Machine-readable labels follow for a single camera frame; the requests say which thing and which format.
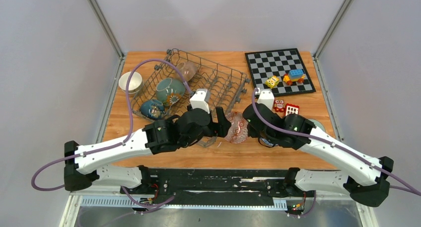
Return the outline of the blue white zigzag bowl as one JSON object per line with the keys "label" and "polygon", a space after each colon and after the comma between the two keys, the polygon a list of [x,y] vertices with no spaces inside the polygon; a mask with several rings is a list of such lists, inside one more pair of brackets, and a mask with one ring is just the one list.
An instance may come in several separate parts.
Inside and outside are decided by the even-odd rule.
{"label": "blue white zigzag bowl", "polygon": [[230,112],[226,115],[227,120],[231,123],[224,139],[232,144],[239,144],[248,138],[248,121],[243,118],[240,112]]}

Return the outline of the white bowl blue roses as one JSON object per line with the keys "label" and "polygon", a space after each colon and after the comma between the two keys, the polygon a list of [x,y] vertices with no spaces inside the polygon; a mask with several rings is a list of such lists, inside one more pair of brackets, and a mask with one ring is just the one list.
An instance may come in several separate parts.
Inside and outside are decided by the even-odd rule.
{"label": "white bowl blue roses", "polygon": [[267,148],[273,148],[273,147],[277,146],[277,144],[272,144],[264,138],[258,138],[258,143],[262,146],[267,147]]}

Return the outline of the teal bowl with orange flower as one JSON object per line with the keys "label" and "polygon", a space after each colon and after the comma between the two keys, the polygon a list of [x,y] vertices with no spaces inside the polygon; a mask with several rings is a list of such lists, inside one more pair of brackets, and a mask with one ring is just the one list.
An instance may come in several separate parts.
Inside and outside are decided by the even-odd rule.
{"label": "teal bowl with orange flower", "polygon": [[186,88],[181,81],[167,77],[156,86],[155,96],[165,107],[169,107],[177,103],[185,92]]}

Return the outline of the mint green leaf bowl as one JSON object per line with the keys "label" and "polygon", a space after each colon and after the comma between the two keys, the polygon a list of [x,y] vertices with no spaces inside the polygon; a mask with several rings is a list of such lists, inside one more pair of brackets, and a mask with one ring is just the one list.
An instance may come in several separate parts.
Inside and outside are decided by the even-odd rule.
{"label": "mint green leaf bowl", "polygon": [[309,121],[311,121],[312,123],[314,123],[314,125],[315,125],[318,129],[322,130],[323,132],[325,132],[325,131],[326,131],[326,129],[325,129],[325,127],[323,126],[323,124],[322,124],[321,122],[319,122],[318,120],[315,120],[315,119],[309,119]]}

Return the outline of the beige bowl with flower sprig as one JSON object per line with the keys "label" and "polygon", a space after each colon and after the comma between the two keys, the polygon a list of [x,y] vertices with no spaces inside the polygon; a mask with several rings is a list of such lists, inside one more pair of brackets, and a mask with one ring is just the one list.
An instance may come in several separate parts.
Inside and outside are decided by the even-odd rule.
{"label": "beige bowl with flower sprig", "polygon": [[129,79],[130,74],[130,72],[127,72],[119,78],[119,88],[129,91],[138,87],[143,87],[143,78],[141,74],[134,72],[134,74]]}

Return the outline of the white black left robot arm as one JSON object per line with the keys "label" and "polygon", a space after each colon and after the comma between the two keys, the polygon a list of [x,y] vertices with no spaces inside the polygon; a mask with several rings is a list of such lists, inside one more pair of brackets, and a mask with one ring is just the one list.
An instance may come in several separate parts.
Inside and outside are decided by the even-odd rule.
{"label": "white black left robot arm", "polygon": [[64,144],[64,187],[67,191],[84,190],[92,184],[120,185],[148,193],[152,180],[146,168],[112,167],[111,164],[135,156],[172,152],[196,144],[203,137],[226,137],[231,122],[221,107],[212,114],[200,108],[183,115],[156,120],[130,135],[91,145],[75,141]]}

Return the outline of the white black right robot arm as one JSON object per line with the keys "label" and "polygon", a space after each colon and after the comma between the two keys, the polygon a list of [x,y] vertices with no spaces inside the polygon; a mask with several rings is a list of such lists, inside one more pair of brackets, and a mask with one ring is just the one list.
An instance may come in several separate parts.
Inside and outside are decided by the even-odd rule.
{"label": "white black right robot arm", "polygon": [[264,104],[249,105],[242,116],[248,122],[252,137],[314,155],[336,167],[334,171],[289,168],[281,185],[281,191],[288,195],[307,191],[341,193],[369,207],[380,206],[388,197],[390,183],[384,171],[393,170],[391,158],[375,158],[357,152],[309,119],[298,114],[281,118]]}

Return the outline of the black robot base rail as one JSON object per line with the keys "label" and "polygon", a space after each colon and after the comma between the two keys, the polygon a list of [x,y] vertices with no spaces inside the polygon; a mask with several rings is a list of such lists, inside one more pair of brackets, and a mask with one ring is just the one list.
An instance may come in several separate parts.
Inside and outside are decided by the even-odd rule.
{"label": "black robot base rail", "polygon": [[150,168],[140,186],[127,188],[134,196],[148,194],[156,204],[174,196],[172,205],[270,206],[274,198],[310,200],[315,191],[287,189],[285,169]]}

